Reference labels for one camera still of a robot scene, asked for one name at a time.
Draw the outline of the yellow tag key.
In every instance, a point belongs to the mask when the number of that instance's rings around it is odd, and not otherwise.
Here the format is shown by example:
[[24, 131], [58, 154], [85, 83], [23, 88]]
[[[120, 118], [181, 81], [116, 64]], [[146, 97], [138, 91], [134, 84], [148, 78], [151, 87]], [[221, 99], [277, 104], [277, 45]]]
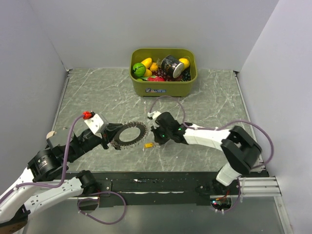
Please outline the yellow tag key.
[[148, 149], [148, 148], [155, 148], [155, 147], [160, 147], [160, 145], [159, 144], [157, 144], [157, 143], [152, 143], [152, 142], [149, 142], [149, 143], [145, 143], [144, 144], [144, 148], [145, 149]]

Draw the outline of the large metal keyring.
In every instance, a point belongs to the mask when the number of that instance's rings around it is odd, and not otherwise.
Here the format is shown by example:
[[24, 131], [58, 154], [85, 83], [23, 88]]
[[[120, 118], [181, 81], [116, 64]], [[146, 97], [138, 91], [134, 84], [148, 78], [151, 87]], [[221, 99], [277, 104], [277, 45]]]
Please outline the large metal keyring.
[[[122, 134], [122, 132], [126, 131], [127, 129], [131, 129], [131, 128], [137, 128], [140, 130], [140, 133], [138, 134], [138, 136], [132, 140], [129, 140], [129, 141], [121, 140], [120, 135]], [[129, 146], [135, 145], [135, 144], [139, 143], [140, 141], [142, 141], [147, 136], [147, 134], [148, 134], [148, 128], [143, 122], [131, 121], [131, 122], [125, 123], [123, 125], [123, 127], [117, 132], [117, 134], [113, 137], [113, 139], [119, 143], [121, 148], [122, 147], [127, 148]]]

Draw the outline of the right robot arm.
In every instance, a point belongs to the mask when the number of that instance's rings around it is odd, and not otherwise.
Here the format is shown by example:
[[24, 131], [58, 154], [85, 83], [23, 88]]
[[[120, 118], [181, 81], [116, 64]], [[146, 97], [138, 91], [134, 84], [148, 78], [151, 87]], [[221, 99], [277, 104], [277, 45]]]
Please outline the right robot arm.
[[148, 113], [153, 121], [151, 131], [155, 142], [163, 145], [169, 140], [186, 145], [202, 145], [224, 153], [227, 163], [219, 170], [213, 189], [226, 193], [230, 184], [242, 175], [249, 174], [258, 160], [260, 145], [240, 126], [225, 130], [206, 130], [192, 123], [180, 124], [169, 112]]

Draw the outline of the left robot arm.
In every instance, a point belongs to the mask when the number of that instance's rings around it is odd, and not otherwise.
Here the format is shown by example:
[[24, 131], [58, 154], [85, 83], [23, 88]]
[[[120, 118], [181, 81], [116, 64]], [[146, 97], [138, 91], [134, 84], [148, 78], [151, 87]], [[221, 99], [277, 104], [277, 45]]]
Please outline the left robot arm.
[[80, 171], [66, 181], [67, 164], [98, 145], [108, 149], [122, 124], [106, 124], [100, 136], [91, 129], [76, 136], [73, 127], [47, 138], [47, 147], [32, 158], [23, 173], [0, 197], [0, 232], [13, 234], [23, 228], [31, 215], [38, 214], [67, 198], [98, 191], [98, 183], [89, 170]]

